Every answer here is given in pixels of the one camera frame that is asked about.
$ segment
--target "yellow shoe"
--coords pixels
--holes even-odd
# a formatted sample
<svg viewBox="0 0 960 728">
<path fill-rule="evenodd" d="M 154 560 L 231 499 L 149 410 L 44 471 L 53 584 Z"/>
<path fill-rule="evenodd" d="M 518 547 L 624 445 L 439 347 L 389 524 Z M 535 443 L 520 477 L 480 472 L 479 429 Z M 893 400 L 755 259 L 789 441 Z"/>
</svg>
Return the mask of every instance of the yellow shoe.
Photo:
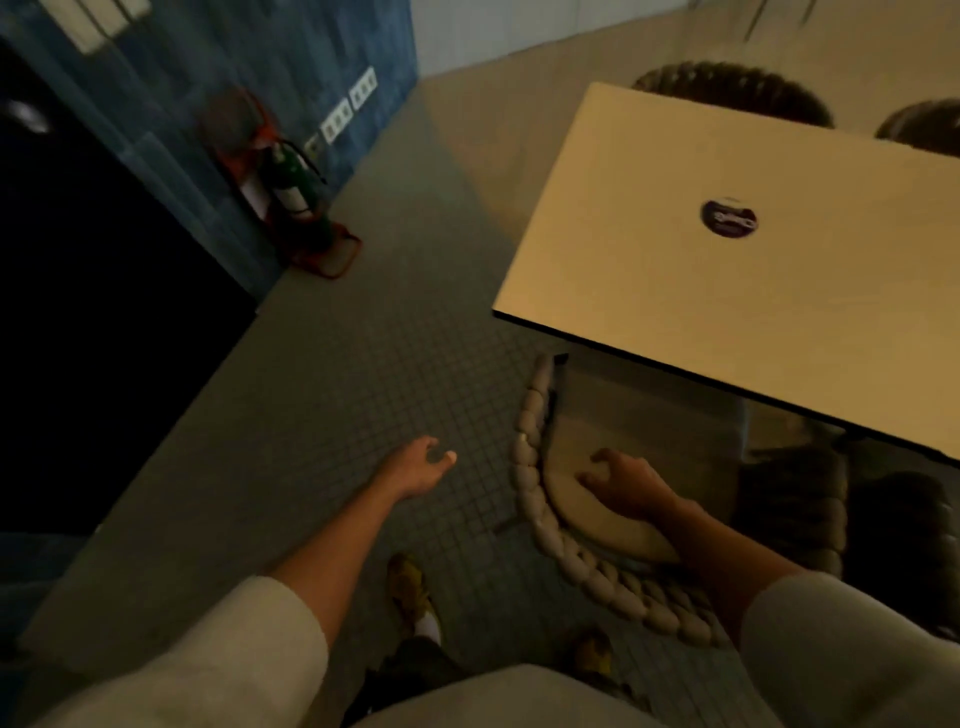
<svg viewBox="0 0 960 728">
<path fill-rule="evenodd" d="M 414 634 L 414 626 L 427 613 L 440 624 L 423 572 L 405 553 L 394 554 L 387 564 L 387 596 L 400 612 L 406 637 Z"/>
<path fill-rule="evenodd" d="M 613 645 L 607 633 L 591 627 L 573 644 L 573 666 L 580 672 L 613 675 Z"/>
</svg>

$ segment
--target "foot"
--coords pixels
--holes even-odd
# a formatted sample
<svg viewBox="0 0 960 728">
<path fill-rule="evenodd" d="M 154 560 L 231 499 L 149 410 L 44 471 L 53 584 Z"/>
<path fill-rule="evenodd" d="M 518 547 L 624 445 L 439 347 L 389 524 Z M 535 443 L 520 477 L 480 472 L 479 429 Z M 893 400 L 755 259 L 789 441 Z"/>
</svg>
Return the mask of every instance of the foot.
<svg viewBox="0 0 960 728">
<path fill-rule="evenodd" d="M 613 645 L 607 633 L 591 627 L 571 649 L 571 661 L 578 672 L 596 672 L 604 677 L 613 674 Z"/>
<path fill-rule="evenodd" d="M 417 625 L 431 615 L 439 627 L 437 610 L 430 600 L 423 572 L 405 553 L 394 554 L 387 564 L 387 595 L 403 619 L 404 637 L 417 633 Z"/>
</svg>

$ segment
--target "leg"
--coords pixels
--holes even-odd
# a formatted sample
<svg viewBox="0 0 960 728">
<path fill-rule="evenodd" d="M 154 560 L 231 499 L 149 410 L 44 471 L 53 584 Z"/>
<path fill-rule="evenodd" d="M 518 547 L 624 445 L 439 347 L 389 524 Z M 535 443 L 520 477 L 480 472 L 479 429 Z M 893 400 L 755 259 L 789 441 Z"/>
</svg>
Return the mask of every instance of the leg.
<svg viewBox="0 0 960 728">
<path fill-rule="evenodd" d="M 379 670 L 367 670 L 363 687 L 344 714 L 342 728 L 469 677 L 440 647 L 440 621 L 426 591 L 423 572 L 408 556 L 398 554 L 390 560 L 387 592 L 403 618 L 407 638 Z"/>
</svg>

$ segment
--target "tiled floor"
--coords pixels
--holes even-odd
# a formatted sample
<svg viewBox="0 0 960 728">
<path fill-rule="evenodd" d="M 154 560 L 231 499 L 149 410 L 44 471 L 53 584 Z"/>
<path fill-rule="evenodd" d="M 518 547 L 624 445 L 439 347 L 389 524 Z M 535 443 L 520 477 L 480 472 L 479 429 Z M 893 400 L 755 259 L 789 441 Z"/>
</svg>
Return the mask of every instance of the tiled floor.
<svg viewBox="0 0 960 728">
<path fill-rule="evenodd" d="M 748 5 L 708 4 L 692 20 L 620 26 L 421 85 L 335 207 L 367 241 L 355 267 L 335 283 L 284 277 L 26 645 L 93 678 L 141 664 L 328 519 L 389 447 L 430 431 L 461 459 L 377 541 L 310 724 L 336 724 L 364 668 L 396 646 L 383 577 L 405 549 L 465 667 L 549 663 L 574 627 L 599 622 L 620 677 L 668 725 L 776 725 L 735 653 L 614 619 L 560 579 L 524 528 L 493 532 L 514 512 L 506 450 L 531 361 L 563 345 L 494 320 L 490 305 L 583 88 L 629 83 L 691 48 L 780 52 L 776 29 L 758 36 L 766 46 L 730 44 Z M 924 94 L 934 76 L 918 81 Z M 880 106 L 866 104 L 877 124 Z"/>
</svg>

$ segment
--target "blue wall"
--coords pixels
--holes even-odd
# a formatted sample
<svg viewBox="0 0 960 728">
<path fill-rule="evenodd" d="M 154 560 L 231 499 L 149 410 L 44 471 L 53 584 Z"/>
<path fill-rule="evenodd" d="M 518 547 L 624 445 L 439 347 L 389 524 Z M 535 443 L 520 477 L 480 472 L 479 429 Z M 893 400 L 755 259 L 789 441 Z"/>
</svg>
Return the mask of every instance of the blue wall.
<svg viewBox="0 0 960 728">
<path fill-rule="evenodd" d="M 245 85 L 302 144 L 373 65 L 379 88 L 326 153 L 336 191 L 417 82 L 409 0 L 153 0 L 90 56 L 36 0 L 0 0 L 0 35 L 258 299 L 281 267 L 197 140 L 198 109 Z"/>
</svg>

